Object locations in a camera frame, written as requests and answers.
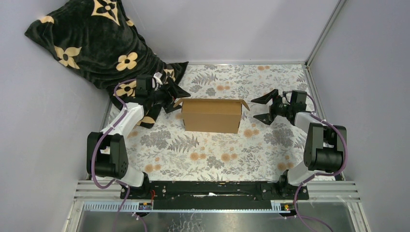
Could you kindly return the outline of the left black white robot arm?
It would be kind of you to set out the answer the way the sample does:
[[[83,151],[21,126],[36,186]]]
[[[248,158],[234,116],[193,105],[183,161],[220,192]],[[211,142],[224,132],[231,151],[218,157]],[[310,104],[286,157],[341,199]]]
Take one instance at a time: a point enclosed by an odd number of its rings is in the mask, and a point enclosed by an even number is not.
[[[154,106],[170,113],[181,108],[177,99],[191,96],[171,77],[162,81],[161,76],[160,72],[140,75],[115,86],[114,97],[122,104],[120,113],[100,132],[87,137],[87,172],[98,188],[106,189],[117,182],[131,187],[139,199],[149,195],[145,173],[129,166],[125,138]]]

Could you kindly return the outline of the brown cardboard box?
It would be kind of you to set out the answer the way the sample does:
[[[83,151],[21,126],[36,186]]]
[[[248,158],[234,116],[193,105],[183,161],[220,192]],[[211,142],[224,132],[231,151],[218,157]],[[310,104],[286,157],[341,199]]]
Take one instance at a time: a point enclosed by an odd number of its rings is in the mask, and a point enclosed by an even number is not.
[[[181,98],[180,106],[186,131],[237,134],[243,109],[250,110],[243,99]]]

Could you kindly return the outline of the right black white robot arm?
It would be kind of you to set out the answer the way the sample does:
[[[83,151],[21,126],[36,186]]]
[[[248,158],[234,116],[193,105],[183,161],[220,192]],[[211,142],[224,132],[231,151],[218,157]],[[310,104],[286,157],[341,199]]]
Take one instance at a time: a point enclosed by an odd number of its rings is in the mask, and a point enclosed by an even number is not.
[[[281,116],[307,134],[303,160],[294,168],[285,170],[274,184],[274,192],[283,199],[296,198],[304,185],[317,176],[339,175],[347,164],[347,129],[319,118],[316,110],[308,111],[307,99],[313,100],[305,91],[292,90],[280,94],[274,89],[252,100],[257,104],[272,103],[268,113],[255,115],[255,119],[271,125]]]

